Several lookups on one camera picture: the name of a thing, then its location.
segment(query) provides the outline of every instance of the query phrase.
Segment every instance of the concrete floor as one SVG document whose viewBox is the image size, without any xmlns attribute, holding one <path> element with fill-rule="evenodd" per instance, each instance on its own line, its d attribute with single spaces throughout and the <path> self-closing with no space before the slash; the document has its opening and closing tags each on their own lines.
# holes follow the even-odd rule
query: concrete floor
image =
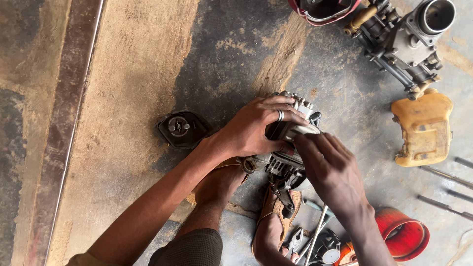
<svg viewBox="0 0 473 266">
<path fill-rule="evenodd" d="M 407 12 L 418 0 L 391 2 Z M 436 84 L 455 104 L 450 117 L 455 136 L 449 158 L 434 167 L 469 179 L 473 170 L 453 158 L 473 160 L 473 55 L 468 50 L 473 35 L 464 31 L 472 26 L 473 4 L 455 4 L 457 21 L 439 44 L 444 79 Z M 42 121 L 51 115 L 68 6 L 47 0 L 38 4 L 37 11 L 27 13 L 39 14 L 38 33 L 25 26 L 29 42 L 24 41 L 23 48 L 1 43 L 9 53 L 0 57 L 6 62 L 0 64 L 5 69 L 0 68 L 0 107 L 15 127 L 7 131 L 0 126 L 0 138 L 7 140 L 0 142 L 0 152 L 8 159 L 2 168 L 8 171 L 0 172 L 8 193 L 2 198 L 7 205 L 0 206 L 8 210 L 1 221 L 7 227 L 1 228 L 0 265 L 33 265 L 25 257 L 30 254 L 32 240 L 27 236 L 48 135 Z M 157 119 L 188 109 L 204 115 L 217 130 L 256 95 L 283 89 L 310 99 L 322 112 L 321 128 L 339 136 L 357 155 L 375 208 L 395 207 L 429 228 L 426 250 L 402 265 L 473 265 L 473 224 L 415 199 L 422 194 L 473 212 L 473 205 L 448 196 L 444 189 L 471 192 L 418 168 L 395 164 L 403 141 L 399 125 L 391 120 L 390 103 L 404 97 L 402 86 L 388 73 L 378 72 L 363 57 L 360 45 L 342 34 L 345 23 L 312 27 L 291 12 L 285 0 L 106 2 L 47 265 L 63 265 L 85 252 L 127 206 L 185 157 L 185 151 L 173 150 L 153 136 Z M 46 44 L 41 42 L 44 35 L 49 37 Z M 21 60 L 14 56 L 19 51 L 28 55 Z M 31 57 L 33 67 L 21 64 Z M 256 265 L 250 251 L 252 218 L 261 208 L 265 185 L 264 173 L 252 175 L 231 198 L 220 221 L 222 265 Z M 320 203 L 313 189 L 303 197 Z M 172 239 L 192 208 L 181 204 L 136 265 L 146 265 L 152 252 Z M 318 215 L 303 205 L 294 225 L 311 231 Z M 337 221 L 329 228 L 344 237 Z"/>
</svg>

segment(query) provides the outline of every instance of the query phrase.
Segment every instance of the leather sandal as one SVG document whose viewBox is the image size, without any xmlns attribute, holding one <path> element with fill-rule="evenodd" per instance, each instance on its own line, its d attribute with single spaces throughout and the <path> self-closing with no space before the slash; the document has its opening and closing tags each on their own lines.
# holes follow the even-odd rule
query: leather sandal
<svg viewBox="0 0 473 266">
<path fill-rule="evenodd" d="M 276 213 L 279 216 L 282 223 L 282 233 L 281 233 L 281 237 L 280 237 L 280 241 L 278 245 L 278 250 L 279 250 L 282 246 L 284 239 L 286 238 L 286 234 L 289 231 L 289 227 L 291 226 L 292 221 L 294 220 L 294 218 L 296 217 L 296 214 L 299 211 L 300 204 L 302 202 L 302 192 L 292 191 L 292 201 L 294 202 L 294 208 L 296 210 L 294 211 L 291 218 L 289 219 L 284 218 L 284 216 L 281 213 L 282 209 L 284 209 L 284 205 L 282 204 L 279 198 L 276 198 L 275 200 L 268 202 L 268 199 L 271 194 L 272 194 L 272 191 L 271 191 L 271 187 L 269 186 L 268 189 L 266 190 L 266 194 L 264 195 L 263 209 L 261 210 L 260 218 L 256 222 L 256 228 L 258 228 L 260 221 L 264 217 L 270 215 L 271 213 Z M 253 238 L 253 242 L 251 243 L 251 253 L 254 256 L 253 245 L 254 245 L 254 238 Z"/>
<path fill-rule="evenodd" d="M 236 157 L 232 157 L 232 158 L 230 158 L 230 159 L 227 159 L 227 160 L 221 162 L 219 165 L 217 165 L 217 167 L 214 168 L 214 170 L 215 170 L 215 169 L 218 169 L 218 168 L 225 167 L 225 166 L 240 165 L 240 163 L 237 162 L 236 160 L 237 160 Z M 250 176 L 250 174 L 246 174 L 246 176 L 245 176 L 245 178 L 243 179 L 243 181 L 241 181 L 240 186 L 241 186 L 244 182 L 246 182 L 246 180 L 248 179 L 248 176 Z M 187 197 L 185 197 L 185 200 L 186 200 L 187 202 L 189 202 L 190 204 L 193 204 L 193 205 L 196 205 L 196 204 L 197 204 L 196 201 L 195 201 L 195 188 L 189 193 L 189 195 L 187 195 Z"/>
</svg>

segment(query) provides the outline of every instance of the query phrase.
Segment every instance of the metal carburetor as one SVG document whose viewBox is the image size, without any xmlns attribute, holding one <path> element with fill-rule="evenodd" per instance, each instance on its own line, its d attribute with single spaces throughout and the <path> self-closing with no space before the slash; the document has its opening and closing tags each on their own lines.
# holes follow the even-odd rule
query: metal carburetor
<svg viewBox="0 0 473 266">
<path fill-rule="evenodd" d="M 318 128 L 321 113 L 314 111 L 313 104 L 287 91 L 280 92 L 279 95 L 294 98 L 295 102 L 290 106 L 304 113 L 310 124 L 301 126 L 292 122 L 274 122 L 266 127 L 265 134 L 269 140 L 284 140 L 294 147 L 292 143 L 297 134 L 321 133 Z M 310 182 L 306 177 L 306 169 L 297 150 L 295 150 L 294 155 L 276 151 L 270 154 L 239 158 L 239 161 L 248 174 L 266 169 L 269 174 L 268 179 L 272 192 L 278 196 L 284 205 L 282 214 L 284 217 L 290 218 L 295 211 L 295 207 L 289 195 L 289 190 L 302 191 L 310 187 Z"/>
<path fill-rule="evenodd" d="M 388 0 L 369 0 L 344 31 L 365 47 L 365 56 L 395 76 L 408 92 L 409 100 L 424 95 L 440 77 L 432 73 L 442 68 L 435 43 L 453 24 L 456 9 L 450 0 L 423 0 L 403 16 Z"/>
</svg>

